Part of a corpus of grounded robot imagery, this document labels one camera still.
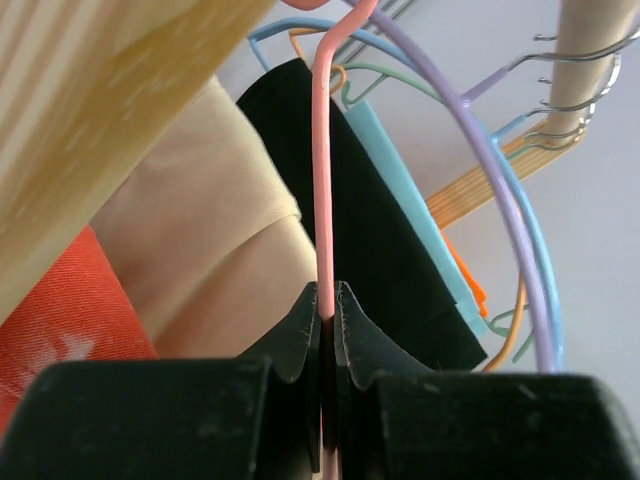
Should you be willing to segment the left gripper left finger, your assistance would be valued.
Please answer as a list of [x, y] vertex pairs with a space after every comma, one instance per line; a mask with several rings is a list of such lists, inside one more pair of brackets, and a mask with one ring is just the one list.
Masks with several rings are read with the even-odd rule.
[[236, 358], [45, 369], [1, 443], [5, 479], [309, 479], [320, 467], [316, 286]]

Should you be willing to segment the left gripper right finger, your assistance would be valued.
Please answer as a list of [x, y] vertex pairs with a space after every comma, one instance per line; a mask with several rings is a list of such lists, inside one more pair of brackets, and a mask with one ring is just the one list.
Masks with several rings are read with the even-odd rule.
[[618, 398], [576, 374], [435, 372], [336, 286], [336, 441], [345, 479], [635, 479]]

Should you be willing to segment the red white patterned trousers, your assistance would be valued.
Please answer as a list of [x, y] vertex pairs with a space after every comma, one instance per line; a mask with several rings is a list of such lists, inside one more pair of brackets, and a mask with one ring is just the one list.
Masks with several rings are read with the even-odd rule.
[[1, 325], [1, 429], [38, 374], [65, 361], [157, 353], [86, 227]]

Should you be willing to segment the pink wire hanger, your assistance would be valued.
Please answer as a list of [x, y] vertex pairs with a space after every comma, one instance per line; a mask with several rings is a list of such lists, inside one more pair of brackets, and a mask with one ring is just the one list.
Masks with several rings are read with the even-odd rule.
[[321, 320], [323, 351], [321, 421], [322, 474], [325, 479], [339, 479], [341, 477], [337, 446], [334, 346], [336, 305], [330, 143], [330, 73], [337, 48], [369, 19], [377, 5], [376, 1], [356, 2], [352, 9], [322, 37], [312, 67], [311, 146], [318, 274], [317, 312]]

